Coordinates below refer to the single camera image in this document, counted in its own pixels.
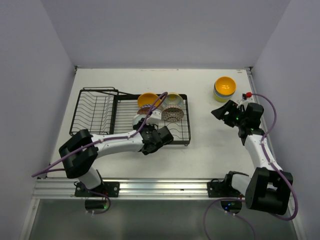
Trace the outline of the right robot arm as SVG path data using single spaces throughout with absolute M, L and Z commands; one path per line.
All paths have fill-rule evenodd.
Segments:
M 263 113 L 264 108 L 258 103 L 239 105 L 232 100 L 211 111 L 227 126 L 238 128 L 238 136 L 254 166 L 252 176 L 230 171 L 223 181 L 214 183 L 214 188 L 222 186 L 223 192 L 231 197 L 242 194 L 248 209 L 283 216 L 287 211 L 293 176 L 282 170 L 268 147 L 265 132 L 260 127 Z

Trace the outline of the blue glossy bowl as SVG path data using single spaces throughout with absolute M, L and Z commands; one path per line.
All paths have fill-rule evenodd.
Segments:
M 236 91 L 236 87 L 229 84 L 215 84 L 214 93 L 220 98 L 231 98 Z

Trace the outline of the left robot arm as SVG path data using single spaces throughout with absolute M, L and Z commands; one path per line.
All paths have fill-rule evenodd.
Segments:
M 125 152 L 141 152 L 146 156 L 173 140 L 166 126 L 157 129 L 152 125 L 144 125 L 141 129 L 106 136 L 90 134 L 83 129 L 59 148 L 59 154 L 66 177 L 79 180 L 87 192 L 96 197 L 104 190 L 102 177 L 93 168 L 96 159 Z

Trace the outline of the smooth yellow bowl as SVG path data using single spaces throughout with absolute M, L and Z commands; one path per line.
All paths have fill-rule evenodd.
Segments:
M 222 76 L 215 81 L 216 91 L 223 96 L 233 95 L 237 89 L 237 84 L 234 79 L 228 76 Z

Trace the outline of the pale teal textured bowl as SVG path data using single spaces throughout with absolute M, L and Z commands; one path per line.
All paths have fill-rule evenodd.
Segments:
M 146 114 L 137 114 L 133 117 L 132 126 L 134 127 L 139 123 L 139 121 L 143 121 L 146 118 Z

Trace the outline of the lime green bowl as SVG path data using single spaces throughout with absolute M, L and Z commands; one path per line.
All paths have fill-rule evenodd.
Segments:
M 213 96 L 214 96 L 214 99 L 220 103 L 224 103 L 224 102 L 227 102 L 229 101 L 232 97 L 233 97 L 233 94 L 230 94 L 230 95 L 223 95 L 223 94 L 220 94 L 218 93 L 215 89 L 213 90 Z

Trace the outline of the yellow teal patterned bowl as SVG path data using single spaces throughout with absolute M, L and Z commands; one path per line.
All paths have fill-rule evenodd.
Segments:
M 161 107 L 167 108 L 169 105 L 174 104 L 178 107 L 182 107 L 184 103 L 183 98 L 176 92 L 169 92 L 165 98 L 165 100 L 162 102 Z

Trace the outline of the brown diamond patterned bowl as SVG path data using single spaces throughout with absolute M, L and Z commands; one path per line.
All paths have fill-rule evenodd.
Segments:
M 161 113 L 161 119 L 167 122 L 178 122 L 184 117 L 182 109 L 177 107 L 165 108 Z

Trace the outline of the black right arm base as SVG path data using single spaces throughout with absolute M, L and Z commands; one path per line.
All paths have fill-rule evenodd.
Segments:
M 246 173 L 229 171 L 224 179 L 213 178 L 206 183 L 207 195 L 209 198 L 237 198 L 243 200 L 250 180 L 250 176 Z M 242 209 L 242 203 L 235 200 L 222 200 L 220 204 L 224 211 L 235 215 Z

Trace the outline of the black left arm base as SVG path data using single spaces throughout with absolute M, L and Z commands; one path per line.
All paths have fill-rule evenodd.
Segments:
M 117 181 L 103 181 L 101 185 L 88 189 L 82 182 L 74 182 L 77 198 L 84 198 L 85 210 L 92 215 L 107 212 L 111 207 L 111 198 L 117 198 L 120 191 L 120 183 Z

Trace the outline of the blue zigzag patterned bowl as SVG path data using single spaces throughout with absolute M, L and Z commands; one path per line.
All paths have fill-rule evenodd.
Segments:
M 147 115 L 148 113 L 152 114 L 152 112 L 156 109 L 155 106 L 152 106 L 152 104 L 145 104 L 140 107 L 140 109 L 137 111 L 138 115 Z

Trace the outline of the yellow ribbed bowl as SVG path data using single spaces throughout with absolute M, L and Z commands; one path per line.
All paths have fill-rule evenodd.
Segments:
M 156 100 L 155 106 L 158 106 L 161 103 L 161 100 L 158 99 L 158 95 L 153 92 L 146 92 L 141 94 L 137 99 L 137 104 L 140 108 L 145 105 L 152 105 Z

